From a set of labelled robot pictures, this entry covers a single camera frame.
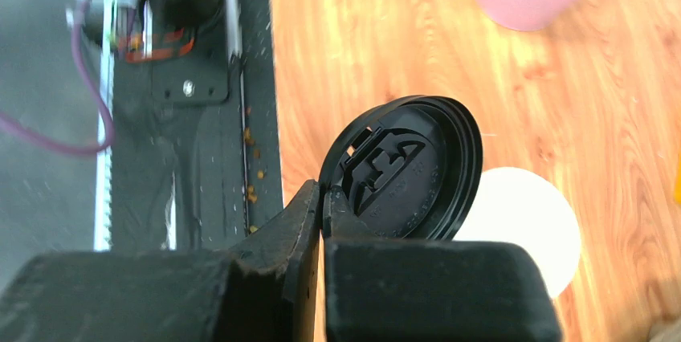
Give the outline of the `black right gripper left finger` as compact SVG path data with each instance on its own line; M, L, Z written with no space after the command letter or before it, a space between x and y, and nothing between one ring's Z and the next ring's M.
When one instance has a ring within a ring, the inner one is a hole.
M310 341L320 187L226 250L67 252L2 293L4 341Z

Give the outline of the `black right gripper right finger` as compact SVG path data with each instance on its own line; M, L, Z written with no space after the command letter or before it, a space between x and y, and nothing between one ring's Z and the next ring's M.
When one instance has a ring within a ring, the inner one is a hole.
M562 340L540 271L520 246L380 238L337 186L322 218L328 340Z

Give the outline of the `black plastic cup lid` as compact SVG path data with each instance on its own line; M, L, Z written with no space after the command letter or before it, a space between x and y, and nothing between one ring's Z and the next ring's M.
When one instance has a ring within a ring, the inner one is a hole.
M327 152L319 181L385 238L453 239L475 200L482 135L462 103L406 96L351 121Z

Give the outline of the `white paper coffee cup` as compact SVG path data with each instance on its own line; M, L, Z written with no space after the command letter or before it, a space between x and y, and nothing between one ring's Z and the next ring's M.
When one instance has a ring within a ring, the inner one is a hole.
M488 169L455 241L510 242L538 266L551 298L572 282L581 258L576 214L543 177L515 167Z

